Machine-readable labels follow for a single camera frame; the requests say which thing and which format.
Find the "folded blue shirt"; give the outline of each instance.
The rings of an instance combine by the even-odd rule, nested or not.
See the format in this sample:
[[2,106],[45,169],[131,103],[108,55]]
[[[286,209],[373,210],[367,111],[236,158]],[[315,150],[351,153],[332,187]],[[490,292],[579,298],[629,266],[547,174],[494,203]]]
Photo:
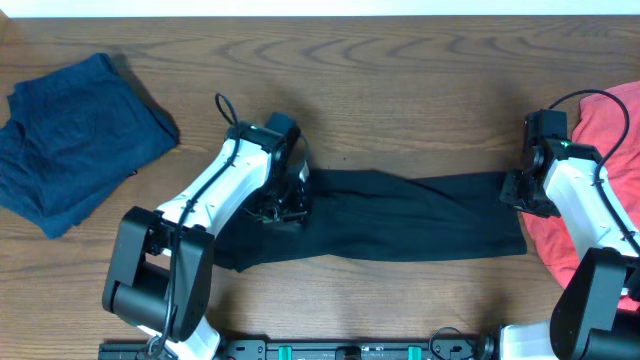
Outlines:
[[176,146],[106,54],[15,85],[0,129],[0,206],[49,238],[79,225],[136,169]]

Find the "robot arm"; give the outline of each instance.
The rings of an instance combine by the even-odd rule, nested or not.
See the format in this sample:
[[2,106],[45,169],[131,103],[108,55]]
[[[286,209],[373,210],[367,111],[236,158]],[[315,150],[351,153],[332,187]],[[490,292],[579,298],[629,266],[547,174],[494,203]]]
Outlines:
[[[524,170],[507,175],[501,199],[537,216],[562,216],[581,263],[550,321],[501,330],[500,359],[637,359],[640,319],[617,306],[621,292],[640,299],[638,254],[594,184],[600,154],[567,139],[565,113],[540,110],[525,124]],[[637,240],[604,167],[599,177],[611,207]]]
[[[163,330],[169,271],[146,261],[147,255],[177,256],[176,314],[166,346],[179,359],[213,358],[219,334],[204,317],[211,289],[215,237],[240,206],[270,221],[302,221],[308,212],[308,168],[288,167],[300,130],[294,120],[274,113],[264,128],[241,123],[214,162],[174,199],[156,211],[138,207],[122,219],[103,293],[105,310],[151,336]],[[199,197],[182,229],[179,252],[171,254],[176,224],[186,201],[236,158]]]

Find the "black cloth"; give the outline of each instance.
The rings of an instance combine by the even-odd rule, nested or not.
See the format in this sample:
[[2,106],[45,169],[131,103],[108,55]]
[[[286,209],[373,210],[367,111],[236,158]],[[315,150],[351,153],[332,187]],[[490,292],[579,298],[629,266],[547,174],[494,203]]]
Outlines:
[[178,141],[106,54],[15,85],[0,129],[0,205],[49,238],[88,217],[128,175]]
[[376,171],[313,170],[312,210],[302,224],[262,224],[236,211],[215,243],[214,263],[336,255],[433,261],[525,254],[516,211],[498,200],[505,173],[405,180]]

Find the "red cloth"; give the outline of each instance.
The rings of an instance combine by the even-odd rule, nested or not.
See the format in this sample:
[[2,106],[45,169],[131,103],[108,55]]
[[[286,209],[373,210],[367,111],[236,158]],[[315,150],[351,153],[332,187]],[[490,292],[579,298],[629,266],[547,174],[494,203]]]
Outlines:
[[[627,138],[605,167],[613,191],[634,224],[640,224],[640,81],[608,89],[624,102],[631,116]],[[580,101],[581,121],[573,131],[572,141],[592,144],[604,156],[624,130],[622,111],[611,99],[591,95]],[[543,219],[523,214],[529,234],[544,264],[563,287],[580,264],[578,254],[561,218]],[[619,307],[638,310],[640,303],[623,297]]]

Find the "black cable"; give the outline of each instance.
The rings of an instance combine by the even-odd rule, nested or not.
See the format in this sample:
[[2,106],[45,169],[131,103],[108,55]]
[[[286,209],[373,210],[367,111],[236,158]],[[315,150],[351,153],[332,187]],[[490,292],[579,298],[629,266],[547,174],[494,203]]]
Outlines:
[[[224,101],[225,105],[229,109],[229,112],[231,113],[231,117],[229,117],[229,115],[227,115],[227,112],[222,109],[222,106],[220,104],[220,99]],[[167,284],[168,286],[167,311],[165,315],[164,329],[162,331],[162,336],[160,336],[157,339],[157,344],[156,344],[156,340],[151,342],[151,340],[156,337],[153,337],[150,339],[150,342],[155,345],[155,349],[151,354],[149,354],[149,351],[151,350],[150,349],[151,346],[147,348],[146,355],[149,359],[157,359],[160,356],[160,354],[162,353],[162,350],[164,350],[165,344],[167,342],[167,338],[171,333],[171,329],[173,328],[173,320],[177,311],[177,308],[174,306],[176,261],[178,259],[180,240],[182,240],[182,227],[184,226],[184,223],[187,220],[187,217],[191,213],[191,210],[193,210],[193,207],[198,202],[198,199],[200,198],[200,196],[202,196],[202,194],[204,194],[204,192],[207,191],[207,189],[211,186],[211,184],[213,184],[225,172],[225,170],[227,170],[233,164],[233,161],[238,155],[238,150],[240,149],[240,125],[238,122],[238,115],[236,114],[236,111],[233,108],[233,105],[231,104],[229,99],[227,99],[226,96],[220,93],[216,94],[215,102],[216,102],[216,107],[218,108],[218,111],[220,111],[220,114],[222,114],[225,120],[227,120],[231,125],[234,126],[236,130],[236,141],[233,146],[233,151],[231,152],[231,155],[229,156],[227,161],[224,163],[224,165],[222,165],[222,167],[218,171],[216,171],[216,173],[213,174],[213,176],[211,176],[211,178],[209,178],[209,180],[207,180],[207,182],[204,183],[204,185],[202,185],[202,187],[200,187],[200,189],[198,189],[198,191],[196,191],[195,194],[193,194],[191,199],[187,200],[185,207],[182,210],[182,214],[180,214],[178,224],[176,225],[176,231],[173,235],[173,243],[171,244],[171,262],[169,264],[169,283]]]
[[[438,329],[438,331],[436,331],[436,332],[435,332],[435,334],[433,334],[433,336],[431,336],[431,339],[429,339],[429,351],[431,352],[431,354],[433,354],[433,356],[435,356],[435,357],[436,357],[436,358],[438,358],[439,360],[446,360],[446,359],[445,359],[445,358],[443,358],[442,356],[440,356],[440,354],[438,354],[436,351],[434,351],[434,350],[433,350],[433,342],[434,342],[434,341],[436,341],[436,337],[437,337],[438,335],[440,335],[440,333],[441,333],[441,332],[443,332],[443,331],[445,331],[445,330],[455,331],[455,332],[457,332],[458,334],[462,335],[462,333],[460,332],[460,330],[458,330],[458,329],[456,329],[456,328],[454,328],[454,327],[451,327],[451,326],[445,326],[445,327],[442,327],[442,328]],[[471,347],[471,349],[472,349],[472,350],[471,350],[471,356],[468,356],[468,357],[463,358],[463,359],[461,359],[461,360],[470,360],[470,359],[472,359],[472,358],[475,356],[475,354],[476,354],[476,347],[475,347],[475,346],[473,346],[473,345],[471,345],[471,343],[470,343],[470,342],[469,342],[469,340],[467,340],[467,339],[464,339],[464,342],[466,342],[466,343],[467,343],[467,345],[469,345],[469,346]]]
[[563,96],[560,99],[556,100],[556,102],[551,104],[551,106],[549,106],[549,109],[551,110],[554,107],[558,106],[563,101],[569,98],[572,98],[574,96],[582,95],[582,94],[600,94],[600,95],[606,96],[609,99],[613,100],[620,107],[620,109],[622,110],[622,114],[624,115],[624,131],[622,132],[622,135],[620,136],[618,141],[615,143],[615,145],[613,145],[611,150],[609,150],[609,152],[604,157],[602,157],[602,160],[600,160],[598,165],[596,165],[596,169],[593,172],[593,184],[598,190],[598,194],[600,195],[600,198],[602,199],[604,206],[607,208],[607,210],[611,214],[613,221],[615,221],[616,225],[618,225],[618,228],[620,228],[622,235],[624,236],[625,239],[627,239],[627,241],[629,242],[633,250],[638,255],[640,255],[640,246],[638,245],[636,240],[633,238],[634,233],[632,231],[629,231],[629,229],[627,229],[627,226],[624,224],[624,222],[620,218],[620,215],[618,215],[616,210],[613,208],[613,205],[611,205],[611,202],[609,201],[607,194],[604,193],[604,189],[602,188],[603,181],[602,179],[600,179],[600,170],[602,170],[604,163],[607,160],[609,160],[609,158],[616,152],[616,150],[618,150],[620,145],[622,145],[622,142],[624,141],[624,139],[627,137],[627,134],[629,133],[629,127],[631,125],[629,111],[627,110],[627,107],[624,105],[622,100],[620,100],[617,96],[603,90],[595,90],[595,89],[580,90],[580,91],[571,93],[569,95]]

